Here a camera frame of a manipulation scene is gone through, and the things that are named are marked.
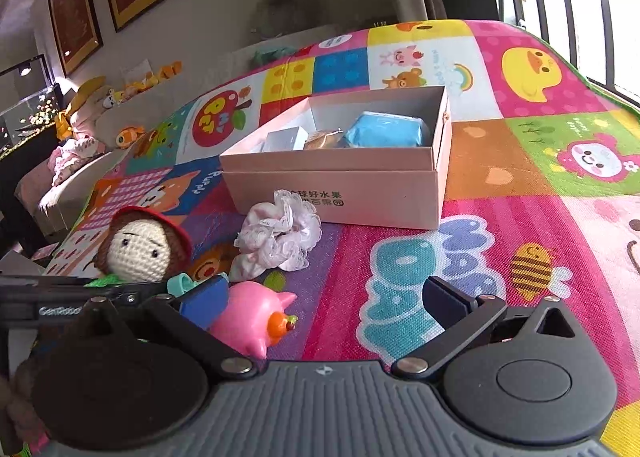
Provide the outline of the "yellow plush toys row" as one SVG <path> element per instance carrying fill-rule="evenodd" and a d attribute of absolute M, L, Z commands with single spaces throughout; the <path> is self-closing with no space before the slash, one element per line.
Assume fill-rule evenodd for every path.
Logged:
<path fill-rule="evenodd" d="M 131 100 L 138 94 L 153 89 L 161 82 L 178 76 L 181 72 L 182 61 L 175 61 L 171 64 L 164 65 L 157 70 L 156 73 L 152 72 L 152 70 L 148 70 L 141 80 L 127 82 L 122 90 L 108 90 L 107 95 L 102 101 L 102 106 L 104 110 L 110 110 L 114 106 L 118 106 L 123 102 Z"/>

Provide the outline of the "teal folded cloth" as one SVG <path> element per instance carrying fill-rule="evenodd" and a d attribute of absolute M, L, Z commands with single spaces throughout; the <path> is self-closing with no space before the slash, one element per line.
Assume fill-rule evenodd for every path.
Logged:
<path fill-rule="evenodd" d="M 250 59 L 250 68 L 257 69 L 270 65 L 281 58 L 288 58 L 289 56 L 297 52 L 296 48 L 292 47 L 280 47 L 268 50 L 257 50 Z"/>

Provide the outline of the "teal plastic spool toy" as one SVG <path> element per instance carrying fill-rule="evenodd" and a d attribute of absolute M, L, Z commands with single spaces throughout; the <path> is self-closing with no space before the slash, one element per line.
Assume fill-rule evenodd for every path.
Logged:
<path fill-rule="evenodd" d="M 193 279 L 186 273 L 180 273 L 176 276 L 170 277 L 166 283 L 167 292 L 175 298 L 185 295 L 196 286 L 198 286 L 198 283 L 193 281 Z"/>

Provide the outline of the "pink cardboard box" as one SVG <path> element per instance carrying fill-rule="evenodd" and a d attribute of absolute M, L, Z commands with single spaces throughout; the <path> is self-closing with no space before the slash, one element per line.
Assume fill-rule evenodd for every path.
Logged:
<path fill-rule="evenodd" d="M 281 130 L 347 131 L 364 113 L 419 118 L 424 140 L 409 147 L 341 147 L 265 151 Z M 311 96 L 239 140 L 220 156 L 224 180 L 241 214 L 279 190 L 312 203 L 328 223 L 437 229 L 451 151 L 444 87 L 366 90 Z"/>

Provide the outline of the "orange clownfish plush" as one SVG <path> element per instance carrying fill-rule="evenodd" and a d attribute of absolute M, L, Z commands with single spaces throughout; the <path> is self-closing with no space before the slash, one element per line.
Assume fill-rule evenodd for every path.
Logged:
<path fill-rule="evenodd" d="M 140 126 L 129 126 L 120 130 L 116 136 L 115 145 L 118 148 L 128 148 L 136 143 L 145 133 L 145 128 Z"/>

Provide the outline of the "blue tissue pack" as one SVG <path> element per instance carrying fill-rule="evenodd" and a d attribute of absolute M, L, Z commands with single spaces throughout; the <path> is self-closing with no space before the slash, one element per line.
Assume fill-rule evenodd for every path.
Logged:
<path fill-rule="evenodd" d="M 363 112 L 344 133 L 348 147 L 419 147 L 424 146 L 428 127 L 421 118 Z"/>

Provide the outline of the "pink pig toy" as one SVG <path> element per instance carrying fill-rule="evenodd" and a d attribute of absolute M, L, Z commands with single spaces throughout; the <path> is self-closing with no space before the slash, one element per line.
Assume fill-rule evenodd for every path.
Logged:
<path fill-rule="evenodd" d="M 293 292 L 242 281 L 230 288 L 227 307 L 208 332 L 236 352 L 267 359 L 268 349 L 296 327 L 297 317 L 286 313 L 296 299 Z"/>

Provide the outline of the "bread bun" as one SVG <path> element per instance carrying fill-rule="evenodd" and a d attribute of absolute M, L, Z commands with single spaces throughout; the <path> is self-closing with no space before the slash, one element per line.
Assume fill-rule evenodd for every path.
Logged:
<path fill-rule="evenodd" d="M 342 129 L 335 130 L 319 130 L 312 133 L 306 139 L 304 148 L 309 150 L 326 150 L 327 148 L 337 147 L 340 144 L 344 132 Z"/>

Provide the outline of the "glass display case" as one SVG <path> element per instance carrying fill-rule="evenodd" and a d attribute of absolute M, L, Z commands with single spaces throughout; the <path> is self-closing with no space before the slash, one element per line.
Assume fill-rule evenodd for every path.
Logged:
<path fill-rule="evenodd" d="M 1 155 L 53 124 L 63 94 L 42 54 L 1 72 Z"/>

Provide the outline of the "white small box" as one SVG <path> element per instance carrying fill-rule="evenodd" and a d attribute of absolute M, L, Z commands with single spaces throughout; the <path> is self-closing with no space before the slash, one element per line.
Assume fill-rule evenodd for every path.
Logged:
<path fill-rule="evenodd" d="M 301 151 L 309 138 L 303 127 L 294 127 L 269 132 L 264 144 L 263 153 Z"/>

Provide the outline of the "grey neck pillow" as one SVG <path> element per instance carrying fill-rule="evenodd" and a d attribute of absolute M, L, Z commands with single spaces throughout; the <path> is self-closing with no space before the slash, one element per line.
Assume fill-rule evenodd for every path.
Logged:
<path fill-rule="evenodd" d="M 250 43 L 280 38 L 329 23 L 326 0 L 259 0 L 247 24 Z"/>

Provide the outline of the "crochet doll green sweater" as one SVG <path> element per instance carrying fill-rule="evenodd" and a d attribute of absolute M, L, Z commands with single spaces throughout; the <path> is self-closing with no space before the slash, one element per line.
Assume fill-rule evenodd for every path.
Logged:
<path fill-rule="evenodd" d="M 87 287 L 160 283 L 182 273 L 192 243 L 179 225 L 151 208 L 128 206 L 112 217 L 93 265 L 102 276 Z"/>

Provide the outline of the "colourful cartoon play mat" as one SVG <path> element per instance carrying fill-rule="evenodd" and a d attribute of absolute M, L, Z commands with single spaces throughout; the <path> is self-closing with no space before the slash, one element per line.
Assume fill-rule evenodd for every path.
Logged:
<path fill-rule="evenodd" d="M 48 265 L 85 276 L 114 212 L 150 203 L 189 233 L 193 276 L 229 261 L 242 220 L 220 154 L 288 107 L 325 94 L 443 86 L 452 142 L 433 232 L 326 224 L 307 269 L 276 283 L 297 328 L 273 359 L 396 357 L 438 334 L 427 276 L 513 305 L 562 298 L 614 373 L 604 443 L 639 451 L 639 117 L 547 43 L 498 22 L 411 22 L 338 36 L 178 107 L 93 188 Z"/>

